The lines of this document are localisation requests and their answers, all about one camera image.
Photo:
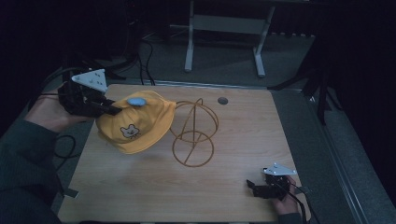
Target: person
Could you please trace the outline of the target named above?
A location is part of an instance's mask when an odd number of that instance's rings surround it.
[[[289,180],[290,188],[289,192],[292,195],[295,195],[295,186],[296,182],[289,175],[286,176]],[[302,224],[303,220],[298,211],[297,202],[291,197],[289,194],[285,196],[285,198],[280,201],[278,198],[271,200],[273,206],[278,214],[278,223],[279,224]]]
[[[60,189],[52,164],[56,138],[90,119],[70,115],[53,94],[41,95],[24,119],[14,122],[0,140],[0,223],[62,223],[50,208]],[[273,204],[279,223],[301,223],[291,197],[273,199]]]

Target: gray floor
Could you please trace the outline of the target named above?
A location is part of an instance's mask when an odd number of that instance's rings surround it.
[[[303,36],[269,36],[262,53],[267,75],[259,78],[250,47],[254,38],[237,35],[219,42],[207,34],[198,36],[190,73],[184,72],[187,37],[183,30],[175,30],[175,36],[166,43],[156,35],[145,37],[153,46],[148,69],[158,85],[200,83],[265,89],[293,77],[313,41]],[[149,45],[142,44],[140,54],[144,62],[149,50]],[[127,80],[108,82],[138,83],[138,71],[136,66],[119,71]],[[327,125],[320,125],[315,115],[315,98],[307,99],[299,92],[304,82],[273,94],[290,151],[302,183],[311,190],[309,198],[320,223],[396,223],[396,210],[347,116],[330,104],[332,110],[325,114]],[[65,132],[77,138],[76,153],[82,150],[91,125],[80,124]],[[64,142],[57,150],[65,152],[69,148]],[[69,160],[60,170],[64,186],[70,182],[77,163],[78,159]],[[61,202],[61,198],[56,200],[54,211],[58,211]]]

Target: metal leg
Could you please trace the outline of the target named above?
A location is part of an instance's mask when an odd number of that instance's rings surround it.
[[[260,43],[257,47],[253,48],[254,60],[256,61],[257,75],[259,77],[265,77],[264,66],[262,65],[262,46],[264,45],[265,37],[268,35],[268,29],[271,24],[271,19],[274,15],[275,7],[271,7],[265,20],[265,24],[262,27],[262,33],[260,37]]]
[[[189,26],[189,45],[187,46],[186,63],[184,70],[190,72],[192,70],[192,56],[194,53],[193,32],[194,32],[194,1],[190,1],[190,26]]]

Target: dark background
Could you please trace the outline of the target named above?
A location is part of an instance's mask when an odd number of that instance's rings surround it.
[[[131,14],[120,10],[124,1],[112,2],[115,5],[103,5],[105,2],[101,1],[68,1],[67,4],[49,0],[3,1],[0,8],[1,135],[44,78],[61,66],[70,49],[84,51],[95,59],[106,59],[124,53],[122,49],[128,42],[125,38],[129,38],[123,35],[125,18],[148,22],[162,32],[163,38],[167,37],[167,24],[174,21],[187,24],[188,21],[186,1],[147,1],[145,4],[126,1]],[[120,14],[107,13],[106,9]],[[271,26],[271,32],[275,33],[316,36],[304,66],[309,69],[326,64],[329,68],[329,84],[336,90],[394,204],[395,10],[395,3],[391,1],[350,1],[325,7],[279,5]],[[101,19],[110,24],[101,23]],[[116,32],[120,39],[107,35]]]

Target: copper wire frame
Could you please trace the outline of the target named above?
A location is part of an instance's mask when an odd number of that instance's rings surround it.
[[[172,128],[169,129],[171,131],[171,133],[175,136],[175,140],[174,140],[173,145],[172,145],[172,152],[174,154],[175,159],[178,162],[180,162],[181,164],[185,165],[185,166],[188,166],[188,167],[204,166],[205,164],[207,164],[213,158],[213,155],[215,153],[215,146],[213,144],[213,141],[211,140],[211,137],[213,135],[215,135],[215,133],[219,129],[219,118],[218,118],[216,113],[211,108],[209,108],[209,107],[204,105],[204,100],[202,98],[198,99],[195,103],[194,102],[190,102],[190,101],[179,101],[179,102],[177,102],[176,109],[178,109],[178,108],[180,108],[180,107],[182,107],[184,105],[192,105],[192,107],[191,107],[191,110],[190,110],[190,112],[189,112],[189,114],[188,114],[188,116],[186,118],[186,121],[184,122],[184,125],[183,125],[181,133],[180,134],[176,134],[172,130]],[[206,134],[206,133],[203,133],[201,131],[197,131],[195,129],[195,127],[196,127],[195,121],[196,121],[196,108],[197,108],[197,106],[202,108],[210,116],[210,118],[213,119],[213,122],[215,123],[215,130],[214,130],[214,132],[212,134]],[[191,114],[192,114],[192,130],[186,131],[186,126],[187,126],[188,121],[190,120]],[[183,138],[183,135],[186,134],[186,133],[192,133],[192,140]],[[184,161],[180,160],[177,157],[177,155],[176,155],[175,144],[176,144],[177,140],[181,140],[181,141],[184,141],[184,142],[192,143],[192,148],[190,150],[190,153],[187,156],[186,160],[184,160]],[[195,150],[196,145],[198,143],[204,142],[206,140],[209,140],[210,144],[212,145],[212,151],[211,151],[210,157],[206,161],[204,161],[203,163],[200,163],[200,164],[196,164],[196,165],[187,164],[187,161],[189,160],[191,153]]]

